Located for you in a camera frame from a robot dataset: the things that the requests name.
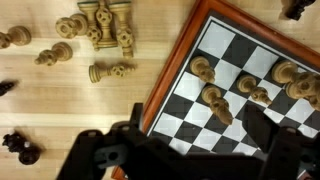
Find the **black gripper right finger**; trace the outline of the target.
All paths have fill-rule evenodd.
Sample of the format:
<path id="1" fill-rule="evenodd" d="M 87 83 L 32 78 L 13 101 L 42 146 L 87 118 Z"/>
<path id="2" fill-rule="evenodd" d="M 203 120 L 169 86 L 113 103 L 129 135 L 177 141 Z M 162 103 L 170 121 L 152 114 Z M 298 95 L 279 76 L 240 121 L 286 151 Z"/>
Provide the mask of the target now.
<path id="1" fill-rule="evenodd" d="M 273 138 L 279 130 L 279 125 L 255 105 L 245 106 L 242 126 L 264 153 L 269 151 Z"/>

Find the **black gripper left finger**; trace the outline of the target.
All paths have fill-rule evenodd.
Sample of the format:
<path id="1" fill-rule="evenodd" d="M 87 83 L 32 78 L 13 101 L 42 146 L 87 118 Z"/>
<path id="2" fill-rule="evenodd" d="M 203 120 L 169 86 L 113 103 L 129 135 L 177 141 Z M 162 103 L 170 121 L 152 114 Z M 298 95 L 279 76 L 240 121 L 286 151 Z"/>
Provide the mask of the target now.
<path id="1" fill-rule="evenodd" d="M 129 125 L 138 132 L 143 131 L 143 104 L 135 103 L 129 119 Z"/>

